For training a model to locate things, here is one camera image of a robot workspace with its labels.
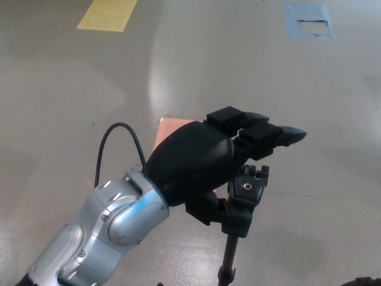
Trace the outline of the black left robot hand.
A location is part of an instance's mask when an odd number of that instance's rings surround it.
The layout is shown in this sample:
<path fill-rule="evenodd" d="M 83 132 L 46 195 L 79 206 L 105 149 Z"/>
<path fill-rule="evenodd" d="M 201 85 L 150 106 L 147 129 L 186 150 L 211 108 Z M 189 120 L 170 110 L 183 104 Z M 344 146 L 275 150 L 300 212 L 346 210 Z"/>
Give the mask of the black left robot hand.
<path fill-rule="evenodd" d="M 184 204 L 188 214 L 206 225 L 243 225 L 252 220 L 258 200 L 218 199 L 213 191 L 236 182 L 249 159 L 266 158 L 306 135 L 302 129 L 273 125 L 262 114 L 228 106 L 175 130 L 143 169 L 170 207 Z"/>

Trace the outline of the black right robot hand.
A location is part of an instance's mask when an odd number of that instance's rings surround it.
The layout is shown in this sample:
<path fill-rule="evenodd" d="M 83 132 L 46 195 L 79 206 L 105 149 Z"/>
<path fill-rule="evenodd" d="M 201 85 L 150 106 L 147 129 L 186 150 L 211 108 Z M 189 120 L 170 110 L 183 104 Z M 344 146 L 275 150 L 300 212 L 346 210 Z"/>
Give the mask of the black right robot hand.
<path fill-rule="evenodd" d="M 342 284 L 342 286 L 381 286 L 381 278 L 359 277 Z"/>

